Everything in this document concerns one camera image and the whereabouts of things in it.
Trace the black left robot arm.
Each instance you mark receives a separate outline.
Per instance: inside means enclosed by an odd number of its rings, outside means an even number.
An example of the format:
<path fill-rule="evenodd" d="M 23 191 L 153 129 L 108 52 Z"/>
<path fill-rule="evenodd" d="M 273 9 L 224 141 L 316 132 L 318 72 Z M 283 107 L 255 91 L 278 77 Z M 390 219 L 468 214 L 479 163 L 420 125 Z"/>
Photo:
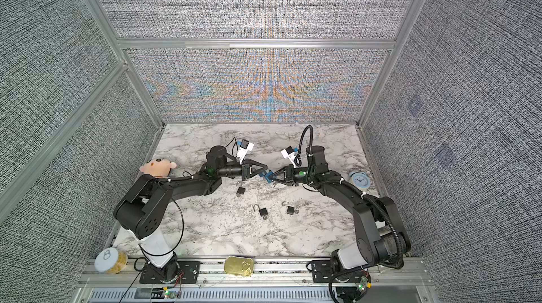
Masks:
<path fill-rule="evenodd" d="M 159 226 L 169 204 L 188 197 L 208 196 L 222 184 L 224 177 L 250 179 L 268 166 L 251 160 L 237 160 L 223 146 L 206 153 L 206 162 L 189 177 L 158 177 L 143 174 L 116 205 L 113 216 L 121 227 L 140 241 L 146 263 L 141 269 L 141 284 L 170 284 L 179 280 L 175 248 L 170 247 Z"/>

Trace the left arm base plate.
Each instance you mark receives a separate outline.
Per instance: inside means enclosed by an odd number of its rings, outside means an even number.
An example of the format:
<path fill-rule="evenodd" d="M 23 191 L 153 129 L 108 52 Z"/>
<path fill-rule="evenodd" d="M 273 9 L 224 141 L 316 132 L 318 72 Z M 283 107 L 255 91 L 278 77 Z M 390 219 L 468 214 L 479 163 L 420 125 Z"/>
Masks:
<path fill-rule="evenodd" d="M 146 264 L 141 271 L 140 284 L 144 285 L 173 285 L 175 283 L 195 284 L 198 279 L 200 262 L 170 261 L 163 268 L 151 263 Z"/>

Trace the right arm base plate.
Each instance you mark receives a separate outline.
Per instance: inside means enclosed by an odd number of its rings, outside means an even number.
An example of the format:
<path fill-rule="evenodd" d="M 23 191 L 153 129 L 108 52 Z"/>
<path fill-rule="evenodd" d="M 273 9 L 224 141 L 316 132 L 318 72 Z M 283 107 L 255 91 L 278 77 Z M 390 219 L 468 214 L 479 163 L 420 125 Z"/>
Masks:
<path fill-rule="evenodd" d="M 306 268 L 311 272 L 314 283 L 328 283 L 336 273 L 346 271 L 340 262 L 335 259 L 314 259 L 307 263 Z M 352 273 L 343 274 L 335 279 L 338 283 L 359 283 L 362 278 L 369 279 L 369 274 L 365 269 L 359 269 Z"/>

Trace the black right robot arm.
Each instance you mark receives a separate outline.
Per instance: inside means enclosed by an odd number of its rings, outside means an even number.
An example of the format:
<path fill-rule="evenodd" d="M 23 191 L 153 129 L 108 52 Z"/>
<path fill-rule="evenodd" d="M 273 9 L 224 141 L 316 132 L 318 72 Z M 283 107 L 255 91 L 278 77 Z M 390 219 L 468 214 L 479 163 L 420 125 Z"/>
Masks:
<path fill-rule="evenodd" d="M 411 244 L 391 198 L 363 192 L 340 173 L 330 170 L 321 146 L 307 149 L 306 167 L 299 165 L 299 153 L 292 147 L 283 149 L 281 154 L 290 164 L 269 175 L 270 180 L 290 186 L 306 185 L 335 200 L 353 217 L 355 241 L 332 253 L 333 273 L 373 266 L 390 269 L 404 266 Z"/>

